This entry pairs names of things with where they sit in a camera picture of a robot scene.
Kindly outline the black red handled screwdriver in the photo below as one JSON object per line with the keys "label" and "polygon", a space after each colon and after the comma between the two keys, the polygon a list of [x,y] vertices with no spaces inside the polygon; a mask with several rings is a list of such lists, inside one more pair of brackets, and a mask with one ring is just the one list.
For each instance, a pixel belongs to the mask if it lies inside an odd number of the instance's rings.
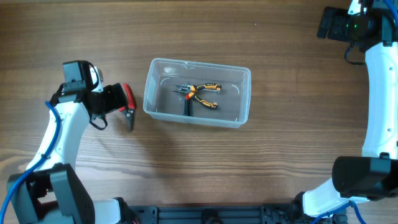
{"label": "black red handled screwdriver", "polygon": [[183,115],[191,116],[191,99],[188,94],[185,95]]}

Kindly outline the orange black pliers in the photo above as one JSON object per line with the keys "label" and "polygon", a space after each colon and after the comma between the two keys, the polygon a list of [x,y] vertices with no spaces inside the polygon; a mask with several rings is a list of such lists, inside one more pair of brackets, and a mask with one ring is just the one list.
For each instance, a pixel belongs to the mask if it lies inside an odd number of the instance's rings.
{"label": "orange black pliers", "polygon": [[197,101],[199,104],[201,104],[205,108],[217,109],[217,107],[218,107],[217,102],[210,102],[203,98],[203,96],[208,96],[210,92],[213,92],[213,91],[200,90],[195,93],[191,92],[191,93],[181,93],[181,94],[183,94],[183,95],[188,94],[191,100]]}

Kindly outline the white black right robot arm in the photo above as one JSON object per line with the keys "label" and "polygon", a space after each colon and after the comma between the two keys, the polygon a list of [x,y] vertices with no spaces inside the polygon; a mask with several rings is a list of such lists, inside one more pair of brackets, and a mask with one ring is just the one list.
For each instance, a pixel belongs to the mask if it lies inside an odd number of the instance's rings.
{"label": "white black right robot arm", "polygon": [[320,39],[348,43],[364,53],[369,79],[368,125],[360,156],[340,156],[331,178],[295,200],[292,221],[330,222],[348,207],[397,197],[397,1],[352,1],[324,8]]}

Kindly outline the red handled pruning shears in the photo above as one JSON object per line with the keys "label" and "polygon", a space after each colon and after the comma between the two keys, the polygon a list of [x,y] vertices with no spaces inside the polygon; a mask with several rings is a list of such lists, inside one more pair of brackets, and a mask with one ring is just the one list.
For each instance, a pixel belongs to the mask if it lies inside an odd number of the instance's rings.
{"label": "red handled pruning shears", "polygon": [[127,105],[120,108],[119,111],[126,118],[127,129],[129,131],[132,131],[134,126],[134,112],[136,110],[136,101],[132,89],[127,83],[123,83],[123,88],[126,94]]}

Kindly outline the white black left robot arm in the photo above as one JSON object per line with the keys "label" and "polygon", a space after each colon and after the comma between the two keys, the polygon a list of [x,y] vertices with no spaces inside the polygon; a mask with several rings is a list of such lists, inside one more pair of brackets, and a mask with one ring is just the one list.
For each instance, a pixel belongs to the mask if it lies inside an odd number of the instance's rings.
{"label": "white black left robot arm", "polygon": [[94,202],[75,172],[82,135],[95,120],[134,111],[127,83],[103,86],[100,69],[85,60],[63,64],[65,81],[46,102],[49,123],[41,145],[20,174],[7,181],[1,218],[12,206],[19,223],[135,223],[126,202],[112,198]]}

